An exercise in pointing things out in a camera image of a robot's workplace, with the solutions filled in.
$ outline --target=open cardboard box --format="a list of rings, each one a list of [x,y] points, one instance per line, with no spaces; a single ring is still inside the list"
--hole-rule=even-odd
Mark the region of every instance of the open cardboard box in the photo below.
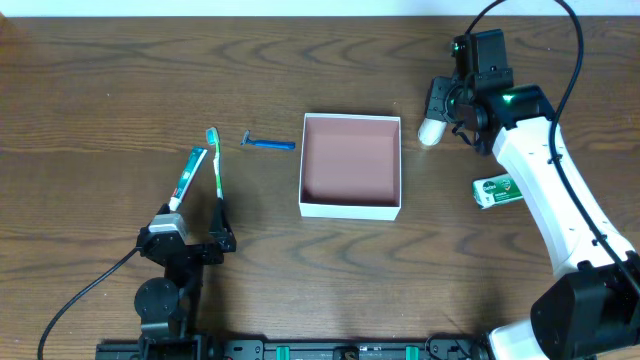
[[[304,117],[302,216],[394,220],[401,207],[400,118]]]

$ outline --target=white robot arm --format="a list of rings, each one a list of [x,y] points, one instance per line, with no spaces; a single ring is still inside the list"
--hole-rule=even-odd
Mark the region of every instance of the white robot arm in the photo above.
[[[557,126],[583,39],[575,13],[556,1],[576,26],[579,48],[558,109],[537,85],[514,87],[501,30],[471,33],[497,0],[453,39],[456,68],[433,79],[418,134],[435,145],[454,124],[453,133],[478,153],[493,154],[518,185],[549,251],[556,283],[533,304],[530,319],[487,335],[491,359],[575,359],[640,343],[640,257],[596,203]],[[473,141],[461,128],[474,132]]]
[[[548,134],[551,122],[544,117],[521,120],[518,127],[498,133],[493,154],[513,177],[547,245],[556,279],[578,271],[578,264],[589,261],[594,267],[613,263],[602,246],[594,246],[593,234],[569,198],[553,164],[549,163]],[[622,259],[633,246],[622,237],[602,212],[578,173],[567,151],[560,128],[556,146],[562,167],[571,184],[609,245]],[[493,330],[489,343],[497,360],[546,359],[533,333],[531,320]]]

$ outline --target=green toothpaste tube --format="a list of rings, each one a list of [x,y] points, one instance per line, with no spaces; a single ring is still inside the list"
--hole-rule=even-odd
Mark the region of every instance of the green toothpaste tube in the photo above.
[[[173,195],[171,195],[171,199],[169,200],[169,209],[171,209],[171,211],[178,210],[178,207],[182,204],[182,199],[187,193],[187,189],[189,188],[189,185],[191,185],[191,180],[193,180],[193,177],[196,175],[205,155],[207,155],[207,149],[194,147],[193,150],[191,150],[189,160],[187,160],[187,165],[185,165],[184,171],[182,171],[182,175],[180,176],[180,180],[178,180],[178,186],[176,186],[176,189],[173,191]]]
[[[473,197],[481,209],[504,205],[522,199],[518,185],[509,174],[473,182]]]

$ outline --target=wood grain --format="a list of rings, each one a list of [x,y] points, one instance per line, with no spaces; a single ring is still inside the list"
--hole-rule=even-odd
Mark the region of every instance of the wood grain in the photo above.
[[[238,252],[207,270],[199,324],[288,338],[424,338],[527,316],[553,283],[523,202],[479,211],[474,179],[503,170],[448,135],[418,146],[431,78],[449,74],[469,18],[10,19],[0,35],[0,358],[33,359],[54,313],[133,246],[168,200],[204,130],[222,138]],[[584,18],[585,63],[561,121],[574,160],[617,228],[640,246],[640,27]],[[555,105],[575,60],[566,18],[490,18],[518,83]],[[302,219],[305,112],[402,117],[397,221]],[[210,162],[185,216],[199,241]],[[133,296],[161,276],[135,257],[61,319],[48,359],[90,359],[135,339]],[[638,349],[604,358],[640,357]]]

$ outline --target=toothbrush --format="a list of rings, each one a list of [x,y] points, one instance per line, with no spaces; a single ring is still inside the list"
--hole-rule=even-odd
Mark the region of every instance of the toothbrush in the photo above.
[[[213,156],[213,170],[216,173],[216,194],[218,198],[222,199],[222,182],[220,181],[220,136],[218,136],[218,129],[215,127],[207,130],[207,142],[209,146],[216,147],[216,154]]]

